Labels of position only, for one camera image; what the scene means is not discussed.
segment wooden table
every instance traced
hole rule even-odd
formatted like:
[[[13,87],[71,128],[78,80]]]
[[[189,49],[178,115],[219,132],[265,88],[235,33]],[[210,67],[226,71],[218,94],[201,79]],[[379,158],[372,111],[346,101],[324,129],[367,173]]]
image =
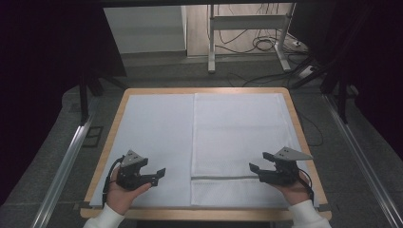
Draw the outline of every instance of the wooden table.
[[[125,91],[121,100],[119,109],[106,139],[106,144],[99,159],[97,168],[94,172],[91,184],[88,187],[85,202],[91,201],[97,183],[105,169],[112,144],[115,140],[116,133],[119,128],[122,117],[125,113],[125,105],[130,95],[135,94],[192,94],[192,93],[282,93],[287,104],[294,129],[297,133],[298,142],[303,153],[311,154],[305,136],[302,132],[300,122],[297,117],[294,104],[291,100],[290,93],[283,87],[189,87],[189,88],[130,88]],[[323,192],[320,179],[317,175],[314,161],[307,161],[307,167],[313,182],[313,188],[319,204],[319,213],[330,219],[332,212],[329,209],[328,201]],[[83,218],[96,217],[102,208],[82,208],[81,216]],[[143,220],[209,220],[209,221],[280,221],[291,220],[291,213],[284,208],[281,209],[195,209],[195,208],[132,208],[125,216],[128,219],[143,219]]]

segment human hand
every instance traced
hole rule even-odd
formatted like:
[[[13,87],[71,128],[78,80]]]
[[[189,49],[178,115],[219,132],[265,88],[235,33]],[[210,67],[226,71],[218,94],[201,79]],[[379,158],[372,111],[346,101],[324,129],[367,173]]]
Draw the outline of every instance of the human hand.
[[[307,177],[301,171],[299,171],[299,176],[305,182],[309,183]],[[270,185],[277,188],[291,205],[310,199],[306,188],[299,181],[296,181],[290,186]]]
[[[146,183],[133,191],[125,190],[116,183],[119,168],[117,167],[113,170],[106,203],[116,213],[124,216],[130,208],[132,201],[146,192],[151,187],[151,183]]]

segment wire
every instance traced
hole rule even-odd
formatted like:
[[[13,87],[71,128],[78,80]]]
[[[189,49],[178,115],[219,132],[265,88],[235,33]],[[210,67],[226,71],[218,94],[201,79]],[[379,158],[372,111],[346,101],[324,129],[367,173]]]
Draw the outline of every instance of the wire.
[[[107,192],[109,191],[109,184],[112,183],[112,182],[114,182],[114,181],[116,181],[116,180],[110,181],[110,176],[112,175],[112,172],[113,172],[113,170],[114,170],[116,164],[117,164],[118,162],[119,162],[119,163],[122,163],[122,161],[124,160],[124,158],[125,158],[125,156],[122,156],[121,158],[117,159],[117,160],[112,164],[112,166],[110,166],[109,172],[107,173],[107,176],[106,176],[106,179],[105,179],[105,184],[104,184],[104,189],[103,189],[103,192],[102,192],[102,207],[103,207],[103,208],[104,208],[105,203],[106,203]]]
[[[309,174],[307,172],[305,172],[304,170],[299,168],[299,171],[301,171],[302,173],[304,173],[306,175],[306,177],[308,178],[308,182],[309,182],[309,186],[312,187],[312,179],[311,176],[309,176]]]
[[[319,134],[320,134],[320,141],[319,141],[319,143],[317,143],[317,144],[309,144],[309,143],[308,143],[308,145],[309,145],[309,146],[321,146],[321,145],[323,145],[323,133],[322,133],[322,131],[319,129],[319,127],[318,127],[313,121],[311,121],[311,120],[308,119],[306,116],[304,116],[299,110],[297,110],[297,108],[296,108],[296,112],[297,112],[297,114],[298,114],[298,117],[301,116],[303,119],[305,119],[305,120],[307,120],[309,123],[311,123],[311,124],[317,129],[317,132],[319,132]]]

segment black cable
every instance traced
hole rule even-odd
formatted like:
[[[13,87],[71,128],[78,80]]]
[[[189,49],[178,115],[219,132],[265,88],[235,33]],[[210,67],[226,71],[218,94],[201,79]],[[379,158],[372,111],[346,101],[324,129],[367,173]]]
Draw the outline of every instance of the black cable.
[[[315,193],[314,190],[312,190],[312,185],[309,185],[305,180],[303,180],[299,175],[297,176],[298,181],[305,187],[306,191],[308,192],[308,196],[309,199],[311,199],[312,204],[314,204],[314,197],[315,197]]]
[[[116,180],[111,181],[111,180],[110,180],[110,176],[112,175],[112,172],[113,172],[113,170],[114,170],[116,164],[117,164],[117,163],[122,163],[122,161],[124,160],[124,158],[125,158],[125,156],[122,156],[121,158],[119,158],[118,160],[116,160],[116,161],[112,164],[112,166],[110,167],[109,172],[107,173],[107,176],[106,176],[106,179],[105,179],[105,184],[104,184],[104,189],[103,189],[103,192],[102,192],[102,207],[103,207],[103,208],[104,208],[105,203],[106,203],[107,192],[109,191],[109,185],[110,185],[112,182],[116,181]]]
[[[319,129],[319,127],[318,127],[313,121],[311,121],[311,120],[308,119],[306,116],[304,116],[298,109],[296,109],[296,112],[297,112],[298,117],[301,116],[303,119],[305,119],[305,120],[307,120],[309,123],[311,123],[311,124],[317,129],[317,132],[319,132],[319,134],[320,134],[320,142],[319,142],[319,143],[317,143],[317,144],[309,144],[309,143],[308,143],[308,145],[309,145],[309,146],[321,146],[321,145],[323,145],[323,133],[322,133],[322,131]]]

